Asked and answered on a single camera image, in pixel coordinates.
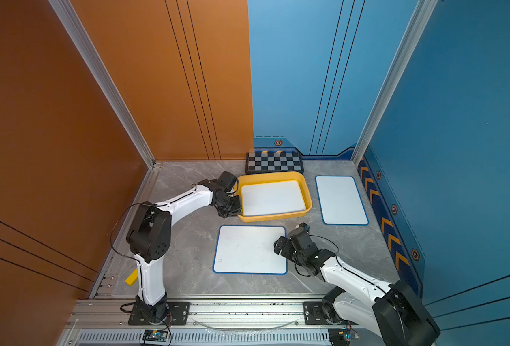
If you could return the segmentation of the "yellow plastic storage box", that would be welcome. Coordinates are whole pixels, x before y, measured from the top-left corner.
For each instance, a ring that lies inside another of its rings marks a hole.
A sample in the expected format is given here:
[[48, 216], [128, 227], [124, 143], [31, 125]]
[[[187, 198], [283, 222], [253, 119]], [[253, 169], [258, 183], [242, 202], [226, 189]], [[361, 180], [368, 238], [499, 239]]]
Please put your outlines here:
[[298, 218], [313, 207], [305, 177], [298, 172], [241, 176], [236, 194], [242, 206], [239, 218], [245, 223]]

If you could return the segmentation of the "yellow-framed whiteboard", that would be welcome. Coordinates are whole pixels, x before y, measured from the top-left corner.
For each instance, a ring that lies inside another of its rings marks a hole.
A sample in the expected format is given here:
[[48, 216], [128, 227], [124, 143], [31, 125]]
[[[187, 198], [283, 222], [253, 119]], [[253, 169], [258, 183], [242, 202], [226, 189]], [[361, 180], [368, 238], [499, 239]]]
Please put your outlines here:
[[295, 180], [245, 185], [241, 189], [244, 216], [269, 216], [306, 210], [299, 183]]

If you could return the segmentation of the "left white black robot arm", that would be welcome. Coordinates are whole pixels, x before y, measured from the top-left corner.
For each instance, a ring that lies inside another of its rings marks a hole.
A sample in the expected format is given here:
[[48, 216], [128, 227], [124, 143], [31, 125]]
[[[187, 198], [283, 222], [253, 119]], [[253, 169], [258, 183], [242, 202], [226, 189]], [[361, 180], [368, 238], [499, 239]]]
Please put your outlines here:
[[171, 307], [164, 286], [164, 256], [171, 246], [174, 224], [201, 208], [213, 206], [227, 219], [241, 214], [241, 199], [236, 194], [239, 179], [224, 171], [219, 178], [193, 184], [186, 192], [165, 201], [135, 203], [138, 208], [128, 229], [126, 241], [136, 262], [139, 288], [135, 301], [121, 306], [130, 316], [129, 325], [169, 326]]

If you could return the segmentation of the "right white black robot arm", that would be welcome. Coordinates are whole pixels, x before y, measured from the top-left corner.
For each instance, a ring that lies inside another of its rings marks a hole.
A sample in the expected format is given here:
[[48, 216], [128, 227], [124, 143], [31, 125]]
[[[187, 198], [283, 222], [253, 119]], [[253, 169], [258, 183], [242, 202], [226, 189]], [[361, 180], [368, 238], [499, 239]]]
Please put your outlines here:
[[421, 298], [405, 282], [389, 283], [353, 268], [335, 250], [320, 248], [301, 223], [274, 243], [274, 252], [304, 276], [332, 286], [320, 302], [304, 305], [306, 324], [343, 326], [333, 337], [344, 345], [357, 335], [354, 326], [379, 336], [386, 345], [435, 345], [440, 328]]

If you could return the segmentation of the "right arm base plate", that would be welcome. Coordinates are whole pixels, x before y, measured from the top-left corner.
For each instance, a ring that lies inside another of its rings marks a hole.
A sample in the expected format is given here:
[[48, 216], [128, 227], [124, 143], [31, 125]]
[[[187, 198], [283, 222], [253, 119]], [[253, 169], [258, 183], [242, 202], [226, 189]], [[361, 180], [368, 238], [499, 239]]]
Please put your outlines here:
[[330, 303], [322, 301], [303, 302], [303, 314], [306, 325], [348, 325]]

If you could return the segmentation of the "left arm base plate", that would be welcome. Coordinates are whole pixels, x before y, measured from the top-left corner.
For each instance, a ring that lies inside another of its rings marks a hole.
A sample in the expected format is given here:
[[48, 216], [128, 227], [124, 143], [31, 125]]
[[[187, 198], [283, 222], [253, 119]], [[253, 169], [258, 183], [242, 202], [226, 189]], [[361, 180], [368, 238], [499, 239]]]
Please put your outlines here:
[[166, 314], [157, 319], [150, 317], [137, 304], [134, 304], [128, 319], [130, 326], [154, 326], [154, 327], [175, 327], [185, 326], [187, 324], [190, 311], [189, 302], [170, 301], [166, 304]]

